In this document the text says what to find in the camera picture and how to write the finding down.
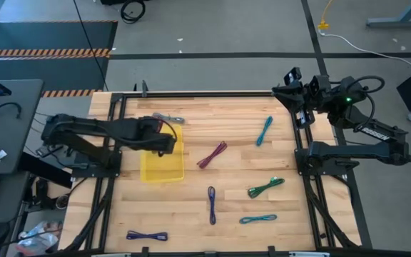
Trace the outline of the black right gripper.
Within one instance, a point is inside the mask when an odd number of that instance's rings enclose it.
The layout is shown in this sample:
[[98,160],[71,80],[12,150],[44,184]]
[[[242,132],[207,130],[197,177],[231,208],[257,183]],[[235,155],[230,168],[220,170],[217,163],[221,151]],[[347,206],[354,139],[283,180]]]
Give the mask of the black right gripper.
[[314,111],[331,114],[334,106],[332,87],[323,98],[314,99],[310,96],[308,84],[303,84],[301,78],[300,68],[293,67],[283,78],[285,86],[273,87],[272,95],[295,115],[295,125],[298,128],[306,128],[315,122]]

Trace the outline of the yellow plastic bin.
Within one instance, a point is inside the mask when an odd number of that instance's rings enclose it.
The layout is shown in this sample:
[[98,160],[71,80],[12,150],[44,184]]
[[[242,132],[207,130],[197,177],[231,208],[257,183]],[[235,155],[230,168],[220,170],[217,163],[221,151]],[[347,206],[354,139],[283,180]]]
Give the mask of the yellow plastic bin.
[[174,124],[177,135],[172,154],[160,157],[156,152],[143,151],[141,154],[140,175],[144,183],[171,183],[184,178],[184,155],[182,126]]

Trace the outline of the black table clamp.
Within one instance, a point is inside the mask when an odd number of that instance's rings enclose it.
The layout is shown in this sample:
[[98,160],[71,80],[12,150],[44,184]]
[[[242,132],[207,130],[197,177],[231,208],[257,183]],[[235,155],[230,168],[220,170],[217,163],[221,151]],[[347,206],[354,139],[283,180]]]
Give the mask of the black table clamp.
[[[138,91],[138,84],[134,84],[134,86],[133,86],[133,91],[134,91],[134,92],[137,92],[137,91]],[[141,92],[141,97],[142,97],[142,98],[147,98],[147,97],[148,97],[148,91],[149,91],[149,89],[148,89],[148,85],[147,85],[146,81],[145,81],[145,80],[142,80],[141,90],[140,90],[140,92]]]

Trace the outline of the black power adapter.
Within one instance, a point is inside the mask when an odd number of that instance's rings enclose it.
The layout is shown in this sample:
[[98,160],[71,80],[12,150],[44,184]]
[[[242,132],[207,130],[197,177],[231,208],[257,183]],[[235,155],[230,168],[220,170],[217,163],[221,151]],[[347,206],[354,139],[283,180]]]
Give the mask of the black power adapter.
[[56,153],[62,148],[63,148],[62,145],[41,146],[40,148],[35,150],[35,153],[41,158],[46,158],[47,156],[50,156],[53,153]]

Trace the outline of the blue-grey legged workbench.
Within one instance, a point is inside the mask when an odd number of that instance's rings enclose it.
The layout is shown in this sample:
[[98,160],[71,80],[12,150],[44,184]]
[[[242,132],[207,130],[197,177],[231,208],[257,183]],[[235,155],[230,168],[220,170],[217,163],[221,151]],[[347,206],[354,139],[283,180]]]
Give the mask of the blue-grey legged workbench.
[[411,4],[399,16],[392,18],[371,18],[366,21],[369,28],[411,27]]

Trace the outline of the grey side desk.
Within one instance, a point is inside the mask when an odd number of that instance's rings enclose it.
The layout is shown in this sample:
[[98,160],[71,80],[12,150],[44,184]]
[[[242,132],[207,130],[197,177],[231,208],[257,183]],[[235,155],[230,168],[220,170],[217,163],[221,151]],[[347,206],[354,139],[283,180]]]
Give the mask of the grey side desk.
[[11,91],[10,96],[0,96],[0,150],[7,153],[0,161],[0,175],[6,175],[17,170],[44,82],[5,80],[1,84]]

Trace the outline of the black hazard-striped floor mat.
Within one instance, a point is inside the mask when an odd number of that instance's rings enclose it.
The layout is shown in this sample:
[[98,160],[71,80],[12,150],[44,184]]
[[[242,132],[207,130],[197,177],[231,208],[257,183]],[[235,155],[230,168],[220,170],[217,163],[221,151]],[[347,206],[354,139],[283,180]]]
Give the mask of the black hazard-striped floor mat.
[[41,79],[42,96],[106,90],[117,21],[0,21],[0,80]]

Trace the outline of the clear plastic bag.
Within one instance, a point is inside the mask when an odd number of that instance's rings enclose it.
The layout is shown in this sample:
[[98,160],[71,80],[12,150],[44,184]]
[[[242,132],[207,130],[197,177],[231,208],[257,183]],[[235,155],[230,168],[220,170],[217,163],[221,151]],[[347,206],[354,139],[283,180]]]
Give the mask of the clear plastic bag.
[[19,234],[15,248],[25,256],[48,253],[58,245],[63,224],[61,221],[41,221],[29,231]]

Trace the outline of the black aluminium table frame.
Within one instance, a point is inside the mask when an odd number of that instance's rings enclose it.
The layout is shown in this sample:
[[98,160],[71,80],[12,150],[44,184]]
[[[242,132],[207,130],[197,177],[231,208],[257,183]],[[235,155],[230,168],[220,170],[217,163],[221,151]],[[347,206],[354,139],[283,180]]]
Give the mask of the black aluminium table frame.
[[183,180],[142,182],[138,153],[124,149],[110,205],[86,248],[130,257],[288,257],[332,238],[306,199],[294,158],[313,139],[334,142],[325,115],[297,130],[267,91],[127,92],[118,101],[97,93],[88,114],[155,111],[186,119]]

